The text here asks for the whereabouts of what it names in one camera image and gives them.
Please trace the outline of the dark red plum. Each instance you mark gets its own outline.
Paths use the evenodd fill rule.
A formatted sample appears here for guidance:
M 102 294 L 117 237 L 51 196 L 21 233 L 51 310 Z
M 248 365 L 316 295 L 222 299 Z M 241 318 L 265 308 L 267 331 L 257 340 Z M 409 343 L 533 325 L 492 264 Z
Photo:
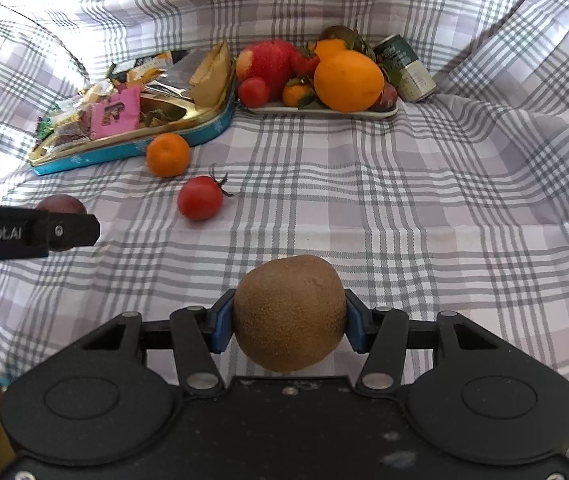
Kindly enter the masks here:
M 77 198 L 68 194 L 57 194 L 49 196 L 35 206 L 36 210 L 45 210 L 53 214 L 87 214 L 85 205 Z M 56 226 L 53 229 L 54 237 L 51 239 L 50 249 L 53 252 L 65 252 L 72 248 L 65 235 L 68 234 L 68 227 L 65 224 Z

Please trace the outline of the brown kiwi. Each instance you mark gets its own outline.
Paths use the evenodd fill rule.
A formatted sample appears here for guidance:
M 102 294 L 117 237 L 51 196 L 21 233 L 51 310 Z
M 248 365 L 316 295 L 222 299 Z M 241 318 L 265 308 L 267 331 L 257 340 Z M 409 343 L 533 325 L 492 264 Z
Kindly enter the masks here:
M 321 362 L 339 346 L 346 322 L 341 278 L 317 256 L 266 262 L 246 274 L 234 293 L 239 347 L 272 372 L 297 372 Z

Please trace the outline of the teal tin snack tray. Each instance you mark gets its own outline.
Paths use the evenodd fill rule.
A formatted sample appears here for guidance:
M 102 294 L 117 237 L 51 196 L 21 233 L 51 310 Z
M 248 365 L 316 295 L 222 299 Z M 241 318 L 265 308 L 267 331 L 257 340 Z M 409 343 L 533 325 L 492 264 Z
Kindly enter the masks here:
M 53 105 L 39 119 L 37 143 L 28 164 L 38 176 L 114 162 L 146 154 L 150 142 L 162 133 L 177 133 L 190 146 L 210 142 L 230 125 L 234 115 L 234 63 L 222 97 L 213 107 L 146 90 L 147 83 L 173 63 L 172 51 L 112 64 L 106 77 L 85 90 Z M 91 107 L 124 88 L 139 86 L 140 123 L 131 132 L 91 140 Z

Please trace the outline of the front orange mandarin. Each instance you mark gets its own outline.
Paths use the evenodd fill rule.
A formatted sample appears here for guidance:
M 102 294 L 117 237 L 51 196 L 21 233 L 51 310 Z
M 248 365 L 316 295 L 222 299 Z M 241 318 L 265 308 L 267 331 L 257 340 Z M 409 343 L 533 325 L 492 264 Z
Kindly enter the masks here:
M 190 146 L 177 133 L 159 134 L 147 147 L 146 162 L 157 177 L 181 176 L 190 164 Z

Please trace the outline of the pink snack packet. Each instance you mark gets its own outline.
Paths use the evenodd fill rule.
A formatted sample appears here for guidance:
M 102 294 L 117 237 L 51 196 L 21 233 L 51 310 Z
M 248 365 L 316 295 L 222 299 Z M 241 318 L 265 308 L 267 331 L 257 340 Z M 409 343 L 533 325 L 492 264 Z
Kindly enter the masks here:
M 91 140 L 101 140 L 136 130 L 140 123 L 141 88 L 118 89 L 91 107 Z

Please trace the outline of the plaid grey white cloth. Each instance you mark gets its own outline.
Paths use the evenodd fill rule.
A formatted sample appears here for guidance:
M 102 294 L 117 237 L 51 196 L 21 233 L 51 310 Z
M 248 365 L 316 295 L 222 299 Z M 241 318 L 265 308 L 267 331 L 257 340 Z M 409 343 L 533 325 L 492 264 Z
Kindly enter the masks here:
M 39 177 L 38 118 L 112 63 L 399 34 L 437 82 L 388 122 L 237 112 L 190 174 L 232 193 L 192 226 L 142 158 Z M 569 0 L 0 0 L 0 204 L 79 198 L 93 248 L 0 263 L 0 377 L 126 309 L 209 304 L 261 263 L 314 254 L 368 306 L 444 309 L 569 379 Z

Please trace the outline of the silver foil snack packet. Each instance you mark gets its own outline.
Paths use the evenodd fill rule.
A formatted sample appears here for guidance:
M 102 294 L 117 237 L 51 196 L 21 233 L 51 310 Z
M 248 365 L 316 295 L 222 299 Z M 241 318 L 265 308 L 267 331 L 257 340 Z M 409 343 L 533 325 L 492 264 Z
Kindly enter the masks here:
M 163 96 L 175 96 L 175 98 L 192 101 L 190 79 L 206 55 L 207 50 L 203 49 L 172 51 L 173 63 L 163 68 L 160 75 L 148 82 L 146 90 L 163 94 Z

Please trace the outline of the brown paper snack packet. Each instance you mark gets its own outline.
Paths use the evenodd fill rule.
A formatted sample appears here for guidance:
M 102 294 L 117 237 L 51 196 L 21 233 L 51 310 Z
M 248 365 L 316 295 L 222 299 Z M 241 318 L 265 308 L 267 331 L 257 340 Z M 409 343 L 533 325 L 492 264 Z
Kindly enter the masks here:
M 218 103 L 232 72 L 232 58 L 226 40 L 222 40 L 196 68 L 189 79 L 190 96 L 197 107 Z

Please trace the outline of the white fruit plate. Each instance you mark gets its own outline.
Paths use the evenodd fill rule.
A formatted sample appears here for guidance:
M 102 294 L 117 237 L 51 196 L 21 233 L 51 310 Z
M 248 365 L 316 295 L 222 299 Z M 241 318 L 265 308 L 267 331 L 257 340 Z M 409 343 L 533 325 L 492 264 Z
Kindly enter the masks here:
M 296 108 L 287 107 L 280 102 L 269 102 L 262 107 L 249 107 L 246 106 L 242 101 L 236 99 L 236 103 L 242 110 L 247 110 L 248 112 L 258 115 L 258 116 L 283 116 L 283 115 L 294 115 L 294 116 L 311 116 L 311 117 L 329 117 L 329 118 L 353 118 L 353 119 L 366 119 L 366 120 L 385 120 L 393 118 L 399 112 L 399 107 L 395 105 L 391 110 L 385 110 L 384 112 L 373 112 L 372 110 L 364 110 L 363 112 L 356 113 L 341 113 L 336 110 L 330 110 L 330 108 L 322 107 L 318 103 L 312 103 L 309 107 Z

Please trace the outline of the small red tomato on plate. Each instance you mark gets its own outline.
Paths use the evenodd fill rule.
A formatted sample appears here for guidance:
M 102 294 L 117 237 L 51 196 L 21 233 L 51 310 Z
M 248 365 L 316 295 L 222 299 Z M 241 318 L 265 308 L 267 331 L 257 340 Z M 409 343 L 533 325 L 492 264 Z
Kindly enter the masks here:
M 251 77 L 240 84 L 238 98 L 245 107 L 260 108 L 269 101 L 270 90 L 262 78 Z

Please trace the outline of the large orange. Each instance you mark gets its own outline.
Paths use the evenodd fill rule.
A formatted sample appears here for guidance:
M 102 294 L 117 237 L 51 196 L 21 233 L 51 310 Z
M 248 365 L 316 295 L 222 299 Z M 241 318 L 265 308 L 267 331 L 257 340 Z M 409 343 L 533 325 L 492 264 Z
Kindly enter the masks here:
M 343 50 L 318 64 L 313 83 L 316 96 L 330 110 L 358 113 L 376 103 L 385 88 L 385 76 L 368 56 Z

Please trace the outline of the small mandarin on plate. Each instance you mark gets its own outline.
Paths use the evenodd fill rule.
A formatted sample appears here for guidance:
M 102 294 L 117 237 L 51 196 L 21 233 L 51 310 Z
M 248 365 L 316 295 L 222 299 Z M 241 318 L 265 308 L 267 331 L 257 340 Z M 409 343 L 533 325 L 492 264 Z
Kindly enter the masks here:
M 287 84 L 281 101 L 286 107 L 303 108 L 316 100 L 315 92 L 309 84 Z

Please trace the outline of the green white can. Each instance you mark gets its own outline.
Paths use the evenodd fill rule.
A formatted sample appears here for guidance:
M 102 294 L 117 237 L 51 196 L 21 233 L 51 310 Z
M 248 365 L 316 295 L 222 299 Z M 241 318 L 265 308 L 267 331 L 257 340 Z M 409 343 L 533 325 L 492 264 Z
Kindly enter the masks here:
M 401 35 L 383 39 L 373 48 L 373 53 L 403 101 L 419 102 L 437 91 L 437 84 L 426 66 Z

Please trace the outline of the red strawberry on plate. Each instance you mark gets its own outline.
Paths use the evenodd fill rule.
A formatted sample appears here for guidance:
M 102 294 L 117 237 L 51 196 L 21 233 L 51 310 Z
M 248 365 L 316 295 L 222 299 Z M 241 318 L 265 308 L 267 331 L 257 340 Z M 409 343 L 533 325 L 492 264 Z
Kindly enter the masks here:
M 312 77 L 321 58 L 315 51 L 303 47 L 294 51 L 290 58 L 293 73 L 298 78 Z

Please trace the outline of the mandarin behind large orange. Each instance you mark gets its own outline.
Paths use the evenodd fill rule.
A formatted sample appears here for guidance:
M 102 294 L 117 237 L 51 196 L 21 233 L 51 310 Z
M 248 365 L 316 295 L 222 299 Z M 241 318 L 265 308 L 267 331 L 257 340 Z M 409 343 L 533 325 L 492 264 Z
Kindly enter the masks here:
M 347 50 L 347 43 L 341 38 L 321 39 L 311 45 L 311 50 L 321 61 L 327 61 L 332 56 Z

